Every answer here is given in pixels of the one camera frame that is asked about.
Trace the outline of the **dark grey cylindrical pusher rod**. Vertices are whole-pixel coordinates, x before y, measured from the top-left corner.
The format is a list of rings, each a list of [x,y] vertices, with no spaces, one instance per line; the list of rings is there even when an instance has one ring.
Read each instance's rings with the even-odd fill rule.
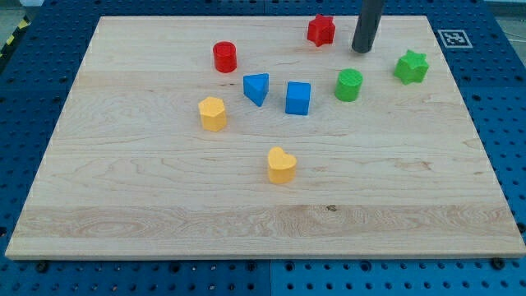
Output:
[[[385,7],[385,0],[363,0],[355,28],[351,49],[357,53],[368,53],[372,49],[376,32]]]

